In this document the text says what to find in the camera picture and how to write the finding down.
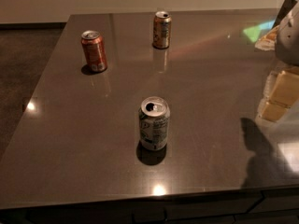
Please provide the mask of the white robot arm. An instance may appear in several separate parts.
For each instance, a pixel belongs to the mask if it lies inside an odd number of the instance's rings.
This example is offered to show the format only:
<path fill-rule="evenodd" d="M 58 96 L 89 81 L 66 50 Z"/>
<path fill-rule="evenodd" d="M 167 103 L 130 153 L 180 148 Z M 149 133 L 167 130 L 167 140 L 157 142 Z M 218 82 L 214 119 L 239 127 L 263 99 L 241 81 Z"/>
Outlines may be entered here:
<path fill-rule="evenodd" d="M 272 28 L 255 43 L 255 48 L 275 52 L 264 83 L 258 116 L 280 120 L 299 98 L 298 0 L 284 0 Z"/>

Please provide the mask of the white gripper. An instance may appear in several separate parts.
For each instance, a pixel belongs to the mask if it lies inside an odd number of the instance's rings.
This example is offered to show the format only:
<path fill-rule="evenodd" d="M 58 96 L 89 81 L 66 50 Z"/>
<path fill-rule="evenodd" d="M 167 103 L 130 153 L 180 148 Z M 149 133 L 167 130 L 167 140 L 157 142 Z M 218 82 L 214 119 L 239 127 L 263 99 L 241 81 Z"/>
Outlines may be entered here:
<path fill-rule="evenodd" d="M 275 53 L 282 62 L 299 66 L 299 7 L 293 8 L 281 21 Z M 278 74 L 270 92 L 269 102 L 265 99 L 261 100 L 259 116 L 276 122 L 288 111 L 286 107 L 291 107 L 298 99 L 299 76 L 289 71 L 282 71 Z"/>

